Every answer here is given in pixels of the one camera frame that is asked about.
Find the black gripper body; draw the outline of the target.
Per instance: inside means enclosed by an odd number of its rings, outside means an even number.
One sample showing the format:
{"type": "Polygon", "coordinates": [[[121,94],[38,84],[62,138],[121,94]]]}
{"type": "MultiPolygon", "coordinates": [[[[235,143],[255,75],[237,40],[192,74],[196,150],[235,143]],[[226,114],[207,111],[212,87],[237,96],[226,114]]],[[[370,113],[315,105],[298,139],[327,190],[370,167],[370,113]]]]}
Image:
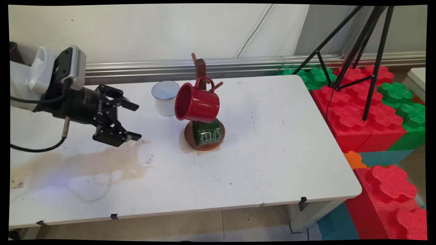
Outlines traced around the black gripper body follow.
{"type": "Polygon", "coordinates": [[[55,118],[69,117],[71,121],[85,125],[93,125],[94,117],[113,120],[115,108],[100,108],[99,105],[97,92],[82,88],[79,91],[70,90],[60,103],[43,104],[42,112],[50,113],[55,118]]]}

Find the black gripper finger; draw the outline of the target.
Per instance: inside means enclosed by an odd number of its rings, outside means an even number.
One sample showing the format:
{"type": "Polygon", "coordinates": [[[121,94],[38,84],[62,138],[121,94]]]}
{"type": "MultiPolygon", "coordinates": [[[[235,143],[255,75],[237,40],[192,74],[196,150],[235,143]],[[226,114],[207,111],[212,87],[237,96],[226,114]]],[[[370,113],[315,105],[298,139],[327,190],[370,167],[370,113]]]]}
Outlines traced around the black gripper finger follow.
{"type": "Polygon", "coordinates": [[[138,141],[142,138],[142,135],[127,131],[119,121],[113,121],[111,118],[94,117],[93,125],[96,131],[92,139],[110,146],[119,147],[128,141],[138,141]]]}
{"type": "Polygon", "coordinates": [[[95,92],[99,97],[100,108],[123,107],[127,110],[136,111],[140,107],[138,104],[129,101],[120,89],[108,85],[99,85],[95,92]]]}

